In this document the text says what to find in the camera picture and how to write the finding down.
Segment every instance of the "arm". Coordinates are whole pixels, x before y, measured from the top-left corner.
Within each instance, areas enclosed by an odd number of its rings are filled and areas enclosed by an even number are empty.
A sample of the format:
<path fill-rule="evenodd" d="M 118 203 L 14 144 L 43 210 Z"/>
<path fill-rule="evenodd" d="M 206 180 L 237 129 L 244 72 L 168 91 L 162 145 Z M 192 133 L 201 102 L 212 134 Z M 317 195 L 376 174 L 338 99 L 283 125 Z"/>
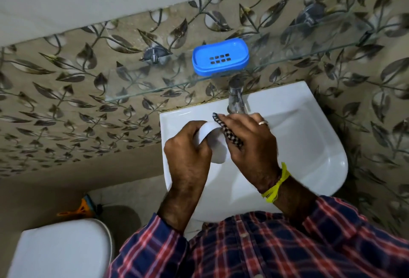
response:
<path fill-rule="evenodd" d="M 264 193 L 278 181 L 281 171 L 275 158 L 275 137 L 266 124 L 258 125 L 264 120 L 259 114 L 219 117 L 244 143 L 239 150 L 228 141 L 233 162 Z M 409 242 L 372 226 L 352 205 L 333 197 L 317 197 L 293 177 L 281 185 L 274 205 L 293 226 L 304 226 L 311 238 L 342 253 L 364 271 L 380 269 L 407 277 Z"/>
<path fill-rule="evenodd" d="M 122 246 L 109 267 L 109 278 L 176 277 L 188 250 L 182 234 L 202 195 L 212 158 L 206 139 L 197 148 L 193 145 L 204 123 L 190 121 L 166 142 L 172 187 L 157 215 Z"/>

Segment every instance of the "leaf patterned wall tile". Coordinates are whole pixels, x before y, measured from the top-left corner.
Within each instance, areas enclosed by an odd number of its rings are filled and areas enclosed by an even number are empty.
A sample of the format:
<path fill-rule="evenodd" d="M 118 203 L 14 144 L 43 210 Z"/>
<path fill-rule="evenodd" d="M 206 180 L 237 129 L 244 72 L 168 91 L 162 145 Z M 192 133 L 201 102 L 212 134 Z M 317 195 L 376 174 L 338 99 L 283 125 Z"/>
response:
<path fill-rule="evenodd" d="M 407 0 L 192 0 L 175 6 L 95 23 L 76 30 L 10 45 L 0 56 L 0 177 L 81 162 L 161 142 L 159 113 L 226 98 L 228 81 L 241 77 L 251 92 L 305 80 L 338 133 L 349 158 L 349 180 L 357 185 L 361 210 L 389 232 L 409 238 L 409 7 Z M 174 85 L 186 68 L 184 52 L 229 38 L 254 38 L 250 52 L 268 63 L 271 36 L 296 54 L 294 25 L 305 8 L 320 17 L 352 12 L 331 42 L 353 25 L 372 27 L 361 47 L 314 52 L 247 73 Z M 146 78 L 149 48 L 179 56 L 169 77 Z M 116 69 L 122 81 L 114 102 L 104 98 Z M 161 92 L 128 98 L 133 85 Z"/>

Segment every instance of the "person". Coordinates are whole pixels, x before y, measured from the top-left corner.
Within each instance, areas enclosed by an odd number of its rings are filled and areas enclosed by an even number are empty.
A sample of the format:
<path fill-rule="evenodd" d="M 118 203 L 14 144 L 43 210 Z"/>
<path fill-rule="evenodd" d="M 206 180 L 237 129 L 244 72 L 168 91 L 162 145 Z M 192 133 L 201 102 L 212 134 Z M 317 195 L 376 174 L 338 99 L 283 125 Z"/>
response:
<path fill-rule="evenodd" d="M 244 142 L 238 149 L 226 140 L 233 162 L 265 193 L 282 175 L 268 125 L 259 125 L 259 114 L 219 117 Z M 122 246 L 110 278 L 409 277 L 408 241 L 372 226 L 341 199 L 316 196 L 291 176 L 274 200 L 282 214 L 235 215 L 187 242 L 182 234 L 212 157 L 206 140 L 197 148 L 192 142 L 204 123 L 190 121 L 166 142 L 171 189 L 157 214 Z"/>

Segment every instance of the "glass shelf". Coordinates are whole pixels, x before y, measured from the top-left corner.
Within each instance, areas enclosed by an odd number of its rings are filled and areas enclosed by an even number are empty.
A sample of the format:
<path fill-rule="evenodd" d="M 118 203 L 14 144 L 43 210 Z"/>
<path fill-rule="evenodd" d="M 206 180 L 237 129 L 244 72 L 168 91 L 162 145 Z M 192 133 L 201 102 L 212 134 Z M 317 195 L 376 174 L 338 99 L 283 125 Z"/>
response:
<path fill-rule="evenodd" d="M 371 27 L 350 13 L 334 13 L 311 25 L 295 24 L 274 34 L 267 30 L 241 36 L 250 51 L 250 62 L 242 71 L 253 71 L 273 63 L 301 59 L 318 53 L 365 42 Z M 157 48 L 158 52 L 167 52 Z M 192 65 L 192 52 L 160 57 L 156 64 L 151 60 L 128 63 L 109 70 L 105 100 L 114 101 L 146 93 L 164 91 L 192 82 L 218 78 L 240 71 L 228 71 L 209 77 L 198 76 Z"/>

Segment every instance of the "shirt sleeve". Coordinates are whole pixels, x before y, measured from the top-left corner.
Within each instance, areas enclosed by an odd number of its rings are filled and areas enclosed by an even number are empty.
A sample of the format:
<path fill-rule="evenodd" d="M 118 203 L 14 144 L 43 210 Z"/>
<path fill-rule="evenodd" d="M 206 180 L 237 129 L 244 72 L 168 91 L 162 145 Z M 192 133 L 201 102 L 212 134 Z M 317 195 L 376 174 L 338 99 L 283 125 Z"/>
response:
<path fill-rule="evenodd" d="M 108 278 L 176 277 L 187 240 L 160 217 L 133 234 L 108 269 Z"/>
<path fill-rule="evenodd" d="M 317 198 L 303 226 L 313 239 L 342 253 L 363 271 L 381 270 L 379 277 L 409 273 L 409 242 L 377 229 L 342 199 Z"/>

